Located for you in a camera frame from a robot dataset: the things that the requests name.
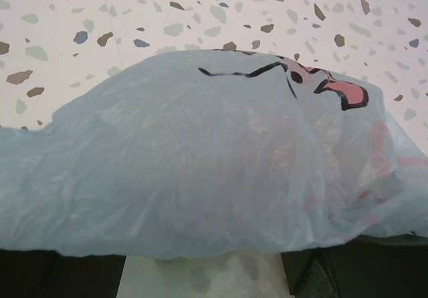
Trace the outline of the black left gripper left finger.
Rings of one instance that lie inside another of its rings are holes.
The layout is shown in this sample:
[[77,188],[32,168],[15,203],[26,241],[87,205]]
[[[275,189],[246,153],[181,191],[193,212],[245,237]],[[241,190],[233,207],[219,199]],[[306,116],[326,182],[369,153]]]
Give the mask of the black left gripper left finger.
[[55,251],[1,251],[1,296],[115,297],[126,257],[65,257]]

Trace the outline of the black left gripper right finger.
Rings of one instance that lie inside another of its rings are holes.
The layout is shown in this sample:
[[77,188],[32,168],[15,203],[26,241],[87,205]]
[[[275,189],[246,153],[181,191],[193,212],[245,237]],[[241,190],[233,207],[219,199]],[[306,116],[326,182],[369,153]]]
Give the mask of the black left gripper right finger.
[[344,245],[282,253],[295,297],[427,296],[427,239],[415,233],[358,237]]

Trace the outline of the light blue plastic bag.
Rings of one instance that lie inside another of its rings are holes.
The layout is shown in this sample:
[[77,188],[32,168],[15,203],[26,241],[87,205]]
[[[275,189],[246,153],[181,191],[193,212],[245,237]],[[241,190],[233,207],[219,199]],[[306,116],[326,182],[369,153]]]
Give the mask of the light blue plastic bag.
[[147,58],[1,129],[1,248],[210,257],[427,229],[427,157],[381,89],[278,55]]

